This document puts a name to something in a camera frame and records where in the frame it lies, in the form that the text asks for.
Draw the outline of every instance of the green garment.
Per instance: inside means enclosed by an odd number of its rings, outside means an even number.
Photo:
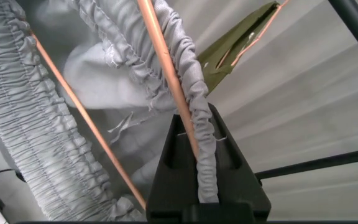
[[[277,2],[271,2],[249,14],[198,56],[209,92],[214,90],[223,78],[232,72],[234,66],[231,66],[231,63],[236,59],[237,54],[259,35],[259,32],[277,10],[277,6]],[[223,63],[216,69],[229,49],[230,52]]]

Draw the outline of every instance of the gray fabric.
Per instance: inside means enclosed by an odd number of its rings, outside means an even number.
[[[136,2],[85,0],[72,3],[81,18],[102,39],[106,63],[113,68],[130,67],[129,75],[145,87],[150,110],[161,112],[174,109],[175,104]],[[211,117],[205,99],[208,89],[203,81],[200,64],[196,61],[195,47],[185,35],[178,14],[165,1],[157,0],[154,4],[192,112],[195,137],[200,149],[197,164],[199,200],[217,202],[216,142],[213,126],[208,122]]]
[[[23,19],[14,1],[0,1],[0,136],[42,211],[50,220],[143,220],[108,190]]]

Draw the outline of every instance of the black wire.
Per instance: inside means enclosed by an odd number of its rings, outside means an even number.
[[[0,170],[0,173],[7,172],[7,171],[14,171],[14,169],[3,169],[3,170]]]

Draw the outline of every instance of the ruched gray fabric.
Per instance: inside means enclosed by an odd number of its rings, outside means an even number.
[[[24,19],[16,2],[0,1],[0,136],[39,206],[49,220],[143,220],[108,190]]]
[[[173,98],[136,2],[72,0],[71,3],[102,39],[106,63],[113,68],[130,67],[130,76],[146,87],[150,110],[173,110]],[[205,98],[208,88],[196,60],[195,46],[185,35],[179,15],[165,1],[154,1],[154,8],[192,113],[200,149],[198,197],[200,202],[217,202],[216,142],[214,128],[208,121],[211,117]]]

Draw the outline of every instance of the white fabric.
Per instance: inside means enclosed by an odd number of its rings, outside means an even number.
[[[168,0],[197,52],[267,2]],[[358,44],[328,1],[291,0],[208,99],[255,172],[356,151]],[[358,219],[358,163],[263,183],[272,220]]]

